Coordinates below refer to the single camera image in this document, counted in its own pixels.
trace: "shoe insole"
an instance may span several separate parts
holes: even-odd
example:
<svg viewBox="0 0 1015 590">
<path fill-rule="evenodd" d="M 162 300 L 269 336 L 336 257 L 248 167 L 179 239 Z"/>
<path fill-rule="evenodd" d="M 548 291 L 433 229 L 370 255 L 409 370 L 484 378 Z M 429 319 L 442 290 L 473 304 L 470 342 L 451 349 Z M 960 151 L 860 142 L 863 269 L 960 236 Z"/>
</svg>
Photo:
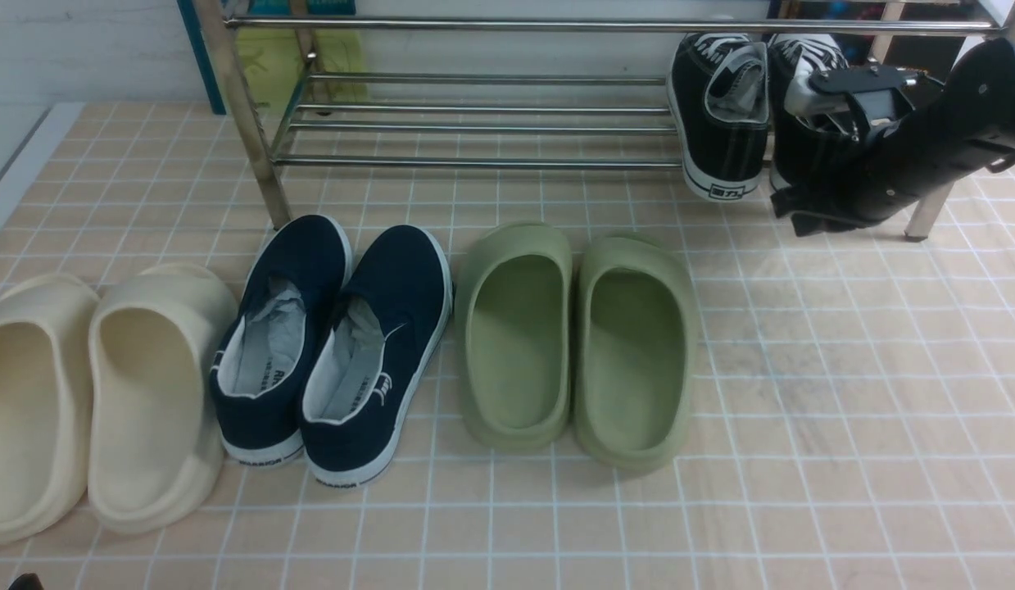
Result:
<svg viewBox="0 0 1015 590">
<path fill-rule="evenodd" d="M 23 516 L 49 485 L 59 399 L 52 344 L 39 326 L 0 328 L 0 523 Z"/>
<path fill-rule="evenodd" d="M 591 422 L 614 451 L 642 451 L 675 422 L 686 362 L 682 318 L 652 277 L 609 271 L 591 294 L 585 386 Z"/>
<path fill-rule="evenodd" d="M 365 325 L 373 331 L 365 339 L 368 345 L 357 339 L 359 328 L 354 323 L 355 314 L 367 318 Z M 332 335 L 332 347 L 327 343 L 314 364 L 308 384 L 308 389 L 313 389 L 314 394 L 309 396 L 303 406 L 308 418 L 339 421 L 368 403 L 374 391 L 381 396 L 386 395 L 391 384 L 390 377 L 381 377 L 380 374 L 384 367 L 384 347 L 381 345 L 383 333 L 379 329 L 379 319 L 363 300 L 350 303 L 350 313 Z"/>
<path fill-rule="evenodd" d="M 469 362 L 485 419 L 526 429 L 545 421 L 562 391 L 562 271 L 545 257 L 493 269 L 474 302 Z"/>
<path fill-rule="evenodd" d="M 302 352 L 306 312 L 299 291 L 287 280 L 273 280 L 269 288 L 264 309 L 245 318 L 238 348 L 241 357 L 231 371 L 228 389 L 235 395 L 257 396 L 281 384 Z M 225 363 L 232 362 L 227 358 Z"/>
<path fill-rule="evenodd" d="M 114 511 L 150 507 L 198 444 L 202 376 L 183 333 L 159 314 L 122 310 L 99 325 L 91 467 Z"/>
</svg>

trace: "navy canvas shoe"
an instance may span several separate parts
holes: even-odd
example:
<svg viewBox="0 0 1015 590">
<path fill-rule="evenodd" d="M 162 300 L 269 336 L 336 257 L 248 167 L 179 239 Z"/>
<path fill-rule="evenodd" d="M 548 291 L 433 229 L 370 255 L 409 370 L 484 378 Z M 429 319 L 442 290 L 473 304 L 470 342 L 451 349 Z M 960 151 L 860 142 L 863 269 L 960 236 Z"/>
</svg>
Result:
<svg viewBox="0 0 1015 590">
<path fill-rule="evenodd" d="M 384 232 L 340 291 L 303 391 L 303 443 L 319 481 L 357 486 L 391 463 L 409 403 L 453 307 L 453 280 L 433 236 Z"/>
<path fill-rule="evenodd" d="M 209 372 L 223 447 L 241 463 L 276 465 L 301 451 L 299 397 L 351 265 L 343 227 L 324 215 L 286 224 L 253 265 Z"/>
</svg>

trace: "black high-top sneaker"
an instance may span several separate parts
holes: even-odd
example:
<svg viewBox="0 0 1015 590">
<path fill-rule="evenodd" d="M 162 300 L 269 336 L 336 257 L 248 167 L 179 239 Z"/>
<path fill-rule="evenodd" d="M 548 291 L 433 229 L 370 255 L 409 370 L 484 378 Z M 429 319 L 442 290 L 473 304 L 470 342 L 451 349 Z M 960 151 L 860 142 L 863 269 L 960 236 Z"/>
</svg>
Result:
<svg viewBox="0 0 1015 590">
<path fill-rule="evenodd" d="M 769 182 L 774 191 L 829 172 L 848 152 L 859 148 L 856 127 L 848 113 L 797 117 L 785 108 L 785 104 L 792 104 L 814 113 L 813 94 L 792 89 L 788 97 L 792 80 L 848 67 L 830 35 L 775 35 L 769 40 L 769 104 L 775 134 Z"/>
<path fill-rule="evenodd" d="M 739 201 L 758 187 L 769 132 L 766 46 L 735 32 L 690 34 L 675 52 L 668 101 L 691 190 Z"/>
</svg>

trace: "slide sandal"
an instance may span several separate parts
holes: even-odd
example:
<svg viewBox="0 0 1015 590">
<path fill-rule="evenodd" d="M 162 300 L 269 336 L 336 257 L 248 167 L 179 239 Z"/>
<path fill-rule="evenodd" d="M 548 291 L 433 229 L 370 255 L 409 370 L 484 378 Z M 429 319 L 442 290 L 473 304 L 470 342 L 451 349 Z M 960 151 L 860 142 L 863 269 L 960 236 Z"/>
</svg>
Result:
<svg viewBox="0 0 1015 590">
<path fill-rule="evenodd" d="M 686 440 L 697 311 L 681 259 L 640 235 L 606 236 L 576 285 L 576 436 L 616 467 L 667 465 Z"/>
<path fill-rule="evenodd" d="M 223 281 L 186 264 L 147 269 L 99 302 L 88 500 L 107 528 L 144 533 L 211 493 L 223 446 L 204 375 L 235 309 Z"/>
<path fill-rule="evenodd" d="M 463 261 L 456 299 L 460 409 L 499 451 L 544 448 L 569 412 L 571 250 L 538 222 L 496 227 Z"/>
<path fill-rule="evenodd" d="M 84 493 L 87 333 L 99 298 L 51 274 L 0 298 L 0 544 L 39 533 Z"/>
</svg>

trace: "shoe rack leg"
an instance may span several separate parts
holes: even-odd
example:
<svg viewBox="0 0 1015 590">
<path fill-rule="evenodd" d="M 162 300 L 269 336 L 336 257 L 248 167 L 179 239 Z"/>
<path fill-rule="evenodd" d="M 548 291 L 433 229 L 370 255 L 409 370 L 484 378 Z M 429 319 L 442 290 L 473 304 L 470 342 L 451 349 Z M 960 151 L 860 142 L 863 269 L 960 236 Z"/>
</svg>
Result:
<svg viewBox="0 0 1015 590">
<path fill-rule="evenodd" d="M 1015 44 L 1015 3 L 1010 8 L 1009 15 L 1006 16 L 1005 28 L 1006 39 Z M 937 191 L 923 198 L 923 201 L 919 201 L 919 205 L 916 206 L 916 212 L 911 215 L 910 221 L 907 223 L 907 228 L 904 228 L 904 236 L 908 242 L 923 242 L 923 240 L 930 238 L 930 231 L 933 228 L 933 223 L 937 222 L 937 217 L 941 215 L 941 210 L 945 208 L 945 201 L 948 201 L 948 195 L 952 192 L 952 187 L 953 185 L 940 187 Z"/>
<path fill-rule="evenodd" d="M 208 54 L 212 61 L 212 70 L 219 89 L 223 91 L 223 102 L 227 112 L 233 117 L 238 134 L 245 144 L 245 153 L 249 163 L 253 166 L 253 175 L 260 185 L 260 194 L 267 205 L 270 221 L 274 228 L 292 220 L 289 204 L 285 201 L 285 190 L 278 172 L 274 169 L 274 158 L 271 157 L 270 146 L 263 134 L 263 122 L 256 111 L 256 102 L 249 90 L 249 81 L 245 78 L 245 68 L 242 67 L 234 48 L 233 35 L 223 26 L 223 9 L 219 0 L 193 0 L 193 6 L 201 21 L 201 30 L 208 46 Z"/>
<path fill-rule="evenodd" d="M 907 221 L 907 227 L 903 231 L 907 242 L 923 242 L 930 238 L 933 223 L 937 222 L 938 216 L 941 216 L 941 210 L 945 208 L 945 201 L 948 201 L 952 187 L 951 184 L 942 186 L 919 201 L 916 212 L 911 214 L 910 221 Z"/>
</svg>

